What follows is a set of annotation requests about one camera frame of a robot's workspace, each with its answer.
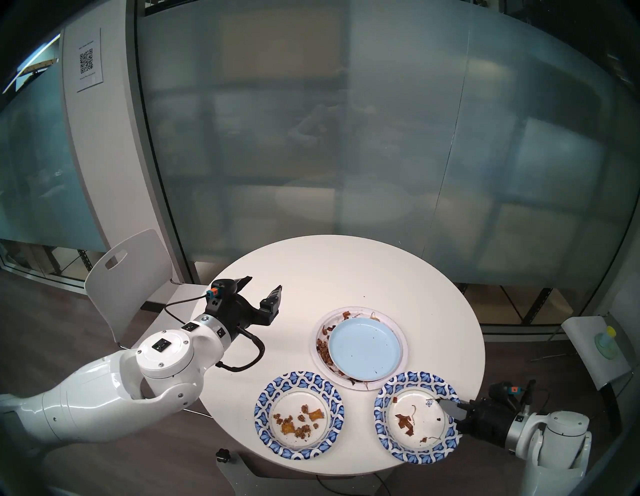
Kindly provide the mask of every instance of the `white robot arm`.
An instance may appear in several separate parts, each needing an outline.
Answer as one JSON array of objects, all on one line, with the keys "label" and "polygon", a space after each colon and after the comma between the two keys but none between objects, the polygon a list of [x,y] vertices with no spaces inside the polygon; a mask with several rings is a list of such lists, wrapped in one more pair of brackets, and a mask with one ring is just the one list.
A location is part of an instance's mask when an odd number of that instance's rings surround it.
[{"label": "white robot arm", "polygon": [[584,477],[591,451],[589,417],[575,412],[529,413],[535,381],[520,404],[520,388],[492,384],[489,398],[471,403],[439,401],[458,431],[505,448],[527,464],[520,496],[565,496]]},{"label": "white robot arm", "polygon": [[[264,345],[246,328],[271,324],[282,286],[256,309],[237,293],[250,280],[215,281],[205,313],[182,328],[157,332],[137,349],[99,358],[47,392],[30,398],[1,395],[0,413],[15,412],[30,439],[51,446],[111,441],[179,412],[200,396],[208,368],[239,372],[262,358]],[[251,339],[259,354],[243,367],[228,367],[220,360],[239,334]],[[143,379],[156,397],[142,397]]]}]

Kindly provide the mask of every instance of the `frosted glass wall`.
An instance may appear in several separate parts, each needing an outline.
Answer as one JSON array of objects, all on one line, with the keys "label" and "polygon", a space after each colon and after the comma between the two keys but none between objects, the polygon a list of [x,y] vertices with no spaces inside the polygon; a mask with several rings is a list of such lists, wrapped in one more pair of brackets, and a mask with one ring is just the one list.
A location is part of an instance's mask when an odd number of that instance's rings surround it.
[{"label": "frosted glass wall", "polygon": [[60,64],[0,113],[0,239],[106,251],[69,152]]},{"label": "frosted glass wall", "polygon": [[190,260],[349,234],[457,282],[593,289],[635,206],[625,89],[478,6],[200,0],[139,19],[138,50]]}]

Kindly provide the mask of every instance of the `light blue plastic plate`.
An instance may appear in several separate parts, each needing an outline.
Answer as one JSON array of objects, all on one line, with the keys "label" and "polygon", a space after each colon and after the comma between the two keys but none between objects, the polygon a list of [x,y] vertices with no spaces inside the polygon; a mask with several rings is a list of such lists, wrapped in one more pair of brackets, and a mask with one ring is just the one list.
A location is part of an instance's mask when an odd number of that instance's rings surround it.
[{"label": "light blue plastic plate", "polygon": [[400,362],[396,335],[383,323],[364,317],[340,322],[329,340],[331,359],[344,374],[376,381],[392,373]]}]

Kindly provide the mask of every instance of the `round table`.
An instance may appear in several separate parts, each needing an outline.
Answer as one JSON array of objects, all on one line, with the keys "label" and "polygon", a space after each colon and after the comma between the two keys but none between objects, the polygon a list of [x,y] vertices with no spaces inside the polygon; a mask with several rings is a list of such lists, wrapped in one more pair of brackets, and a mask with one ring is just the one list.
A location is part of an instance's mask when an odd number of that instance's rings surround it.
[{"label": "round table", "polygon": [[[319,318],[336,308],[369,307],[388,315],[408,343],[406,370],[431,372],[449,382],[462,400],[476,398],[484,375],[480,325],[456,286],[422,259],[360,237],[305,236],[259,248],[217,278],[244,276],[253,280],[241,294],[254,307],[282,284],[280,313],[271,326],[250,328],[266,347],[262,360],[237,373],[211,367],[200,399],[229,435],[267,460],[328,476],[368,474],[402,463],[376,436],[377,391],[338,387],[344,427],[336,444],[317,458],[292,461],[277,456],[255,432],[253,407],[272,379],[291,371],[321,373],[308,351],[310,334]],[[205,301],[198,301],[192,318],[204,308]],[[239,336],[223,361],[244,365],[256,354],[255,346]]]}]

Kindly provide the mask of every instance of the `blue patterned paper plate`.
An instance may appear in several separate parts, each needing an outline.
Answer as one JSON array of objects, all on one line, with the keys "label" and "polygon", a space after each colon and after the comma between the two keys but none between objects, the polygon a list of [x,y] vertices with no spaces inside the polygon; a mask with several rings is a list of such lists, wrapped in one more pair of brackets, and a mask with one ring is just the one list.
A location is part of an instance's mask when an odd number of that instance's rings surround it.
[{"label": "blue patterned paper plate", "polygon": [[[460,402],[455,390],[443,379],[428,372],[403,372],[391,378],[378,392],[374,403],[373,415],[374,425],[378,434],[378,439],[384,448],[401,461],[408,463],[434,463],[442,460],[455,448],[462,434],[456,429],[456,422],[450,415],[447,415],[439,407],[436,401],[429,398],[451,399]],[[419,446],[420,434],[416,437],[408,437],[406,428],[396,427],[398,419],[395,414],[409,415],[416,414],[416,409],[407,410],[407,406],[415,407],[416,398],[426,398],[424,404],[419,404],[420,428],[435,429],[439,431],[433,438],[435,441],[427,440],[424,447]],[[404,403],[404,413],[401,413],[400,404]]]},{"label": "blue patterned paper plate", "polygon": [[[311,421],[301,411],[307,405],[310,412],[320,409],[324,418]],[[274,415],[293,417],[294,426],[311,428],[310,437],[296,438],[282,434]],[[298,420],[302,415],[305,421]],[[260,393],[253,413],[255,430],[266,447],[288,460],[309,460],[326,452],[335,442],[344,423],[344,405],[338,390],[328,380],[314,372],[288,372],[276,377]]]}]

